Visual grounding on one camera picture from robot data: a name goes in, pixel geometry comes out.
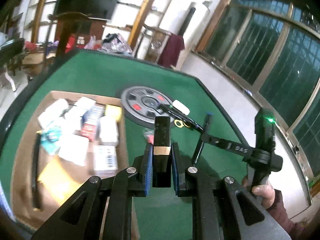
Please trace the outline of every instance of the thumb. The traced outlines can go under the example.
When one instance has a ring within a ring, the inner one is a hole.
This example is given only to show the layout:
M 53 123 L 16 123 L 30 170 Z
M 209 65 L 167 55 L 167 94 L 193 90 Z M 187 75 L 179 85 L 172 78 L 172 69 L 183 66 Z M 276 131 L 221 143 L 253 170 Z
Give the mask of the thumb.
M 271 207 L 275 201 L 276 192 L 270 184 L 255 186 L 252 188 L 252 193 L 263 197 L 261 204 L 266 209 Z

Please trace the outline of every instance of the chair leg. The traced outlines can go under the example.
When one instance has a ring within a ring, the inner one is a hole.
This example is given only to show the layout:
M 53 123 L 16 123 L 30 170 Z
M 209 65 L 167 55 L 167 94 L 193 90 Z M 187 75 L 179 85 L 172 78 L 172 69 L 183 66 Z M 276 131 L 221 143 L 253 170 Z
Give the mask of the chair leg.
M 14 84 L 14 80 L 12 79 L 12 77 L 9 76 L 7 66 L 5 66 L 4 76 L 10 82 L 13 92 L 15 92 L 16 91 L 16 86 Z

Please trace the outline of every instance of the green table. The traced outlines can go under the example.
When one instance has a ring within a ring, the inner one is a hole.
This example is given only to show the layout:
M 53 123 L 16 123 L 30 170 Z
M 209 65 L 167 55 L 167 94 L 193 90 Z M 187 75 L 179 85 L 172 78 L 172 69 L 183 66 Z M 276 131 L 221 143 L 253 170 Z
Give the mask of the green table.
M 26 101 L 7 134 L 0 156 L 0 180 L 7 199 L 10 199 L 11 173 L 20 138 L 31 115 L 46 94 L 51 90 L 62 90 L 115 97 L 119 91 L 133 85 L 152 87 L 171 99 L 181 101 L 190 109 L 189 116 L 199 124 L 203 123 L 206 113 L 211 112 L 213 120 L 210 134 L 244 143 L 244 138 L 223 108 L 196 78 L 127 57 L 87 50 L 72 51 L 64 58 L 57 59 L 54 65 L 33 80 L 11 108 L 14 111 Z M 13 118 L 12 115 L 4 117 L 0 130 L 6 125 L 5 119 Z M 144 152 L 145 128 L 127 118 L 125 125 L 129 163 L 132 163 L 136 156 Z M 181 153 L 191 157 L 199 133 L 174 126 L 171 135 L 172 142 L 179 143 Z M 205 145 L 198 168 L 211 175 L 218 174 L 221 178 L 230 175 L 241 181 L 246 174 L 245 163 L 241 160 L 240 156 Z M 147 198 L 135 198 L 134 204 L 142 240 L 192 238 L 191 202 L 189 199 L 176 197 L 173 187 L 152 188 Z

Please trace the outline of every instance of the cardboard box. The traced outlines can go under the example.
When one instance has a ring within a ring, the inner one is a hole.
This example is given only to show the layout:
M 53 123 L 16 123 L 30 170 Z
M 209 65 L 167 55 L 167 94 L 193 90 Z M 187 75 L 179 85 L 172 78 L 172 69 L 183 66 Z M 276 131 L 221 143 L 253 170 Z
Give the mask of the cardboard box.
M 31 169 L 33 145 L 36 139 L 36 132 L 38 130 L 41 130 L 37 118 L 49 105 L 51 105 L 57 99 L 64 98 L 67 101 L 76 102 L 83 96 L 94 99 L 99 104 L 122 107 L 121 101 L 118 98 L 63 91 L 51 91 L 41 101 L 41 103 L 33 113 L 21 137 L 20 144 L 15 155 L 14 167 L 12 170 L 11 203 L 13 213 L 16 216 L 17 220 L 24 225 L 32 228 L 33 230 L 38 229 L 59 208 L 58 204 L 53 200 L 49 192 L 40 183 L 38 185 L 43 208 L 41 211 L 35 211 L 32 208 Z M 116 152 L 118 160 L 118 171 L 121 171 L 129 166 L 125 138 L 124 114 L 122 115 L 121 120 L 118 123 L 118 129 L 119 144 L 116 147 Z M 96 142 L 89 143 L 86 156 L 86 166 L 84 167 L 78 166 L 72 162 L 68 162 L 60 158 L 62 167 L 74 181 L 83 183 L 87 179 L 89 179 L 89 177 L 95 175 L 95 171 L 93 170 L 93 146 L 95 145 L 95 143 Z M 49 156 L 41 147 L 38 160 L 38 174 L 41 173 L 46 164 L 52 158 L 53 156 Z M 132 239 L 139 239 L 140 235 L 138 231 L 137 218 L 133 203 L 131 227 Z

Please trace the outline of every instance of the human hand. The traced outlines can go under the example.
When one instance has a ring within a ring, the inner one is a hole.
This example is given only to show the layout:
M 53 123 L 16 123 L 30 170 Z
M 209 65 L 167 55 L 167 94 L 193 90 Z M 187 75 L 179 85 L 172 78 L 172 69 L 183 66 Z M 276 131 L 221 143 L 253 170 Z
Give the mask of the human hand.
M 244 176 L 242 179 L 242 185 L 244 187 L 248 186 L 248 178 L 247 176 Z M 271 183 L 268 180 L 268 183 L 266 185 L 259 185 L 252 188 L 252 193 L 256 196 L 263 197 L 261 205 L 267 209 L 272 206 L 272 204 L 275 201 L 276 192 L 271 185 Z

